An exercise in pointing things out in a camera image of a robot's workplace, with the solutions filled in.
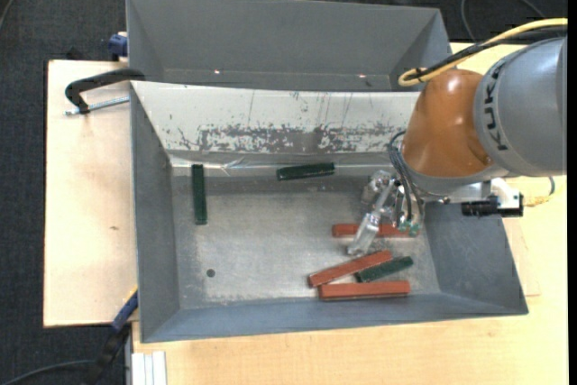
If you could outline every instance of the green block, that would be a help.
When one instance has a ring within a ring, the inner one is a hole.
[[[192,166],[192,200],[195,208],[195,224],[206,225],[208,213],[206,211],[205,168],[202,164]]]
[[[283,167],[277,170],[277,179],[311,179],[314,177],[326,177],[334,174],[334,164],[332,162],[322,162],[318,164],[297,165],[294,167]]]
[[[410,257],[398,257],[391,261],[385,261],[380,265],[367,268],[366,270],[355,273],[355,277],[359,282],[371,282],[373,280],[380,280],[385,276],[404,270],[413,264],[413,259]]]

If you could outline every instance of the rust stain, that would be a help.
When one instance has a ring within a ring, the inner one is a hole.
[[[400,127],[388,124],[332,128],[318,125],[312,131],[268,125],[248,127],[241,124],[199,127],[198,137],[192,142],[180,131],[179,144],[189,150],[244,151],[259,153],[315,153],[386,151],[390,137]]]

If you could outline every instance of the wooden table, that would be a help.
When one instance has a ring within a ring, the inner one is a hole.
[[[467,62],[484,71],[511,51]],[[44,324],[108,323],[136,283],[128,105],[63,115],[64,87],[122,63],[49,66]],[[122,96],[126,85],[90,92]],[[566,181],[558,178],[558,187]],[[516,180],[546,194],[546,179]],[[506,222],[529,315],[141,344],[167,354],[170,384],[561,384],[568,382],[566,195]]]

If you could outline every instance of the wooden stick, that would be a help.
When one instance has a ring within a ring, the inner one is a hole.
[[[382,282],[350,282],[325,284],[318,288],[322,300],[349,300],[357,298],[404,297],[411,291],[407,280]]]
[[[311,288],[326,284],[332,280],[336,280],[343,276],[353,274],[357,271],[366,270],[367,268],[377,266],[385,261],[392,260],[392,255],[389,251],[379,251],[365,255],[358,259],[347,261],[341,265],[328,268],[326,270],[313,273],[308,277],[308,285]]]

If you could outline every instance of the kuka logo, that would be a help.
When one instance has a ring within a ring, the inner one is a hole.
[[[490,82],[485,87],[485,114],[488,115],[488,123],[487,129],[489,130],[489,136],[493,139],[493,141],[497,144],[497,149],[499,151],[505,151],[508,149],[507,145],[503,144],[501,141],[501,133],[497,128],[497,121],[495,119],[495,110],[493,108],[493,92],[495,91],[495,87],[497,86],[497,78],[499,77],[499,72],[502,68],[502,64],[495,68],[495,70],[491,73],[491,77],[493,82]]]

